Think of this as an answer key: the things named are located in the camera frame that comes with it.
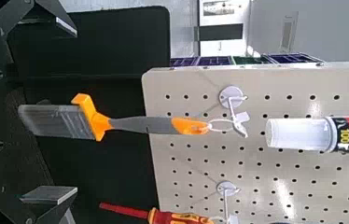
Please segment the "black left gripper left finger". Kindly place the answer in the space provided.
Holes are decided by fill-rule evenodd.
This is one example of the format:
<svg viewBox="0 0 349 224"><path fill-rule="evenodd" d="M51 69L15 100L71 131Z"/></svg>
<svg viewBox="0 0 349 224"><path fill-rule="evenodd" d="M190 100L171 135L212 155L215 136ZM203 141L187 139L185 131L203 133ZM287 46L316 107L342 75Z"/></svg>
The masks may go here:
<svg viewBox="0 0 349 224"><path fill-rule="evenodd" d="M28 215L16 221L0 211L0 224L76 224L71 205L77 187L40 186L20 196Z"/></svg>

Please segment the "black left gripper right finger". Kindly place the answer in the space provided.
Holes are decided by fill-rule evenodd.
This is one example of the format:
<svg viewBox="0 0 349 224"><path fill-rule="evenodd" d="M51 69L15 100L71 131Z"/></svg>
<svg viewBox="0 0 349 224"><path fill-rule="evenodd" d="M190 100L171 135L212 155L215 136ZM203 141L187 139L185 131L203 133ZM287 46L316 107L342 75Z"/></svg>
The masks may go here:
<svg viewBox="0 0 349 224"><path fill-rule="evenodd" d="M57 36L77 37L77 27L60 0L8 0L0 7L2 36L21 25L51 29Z"/></svg>

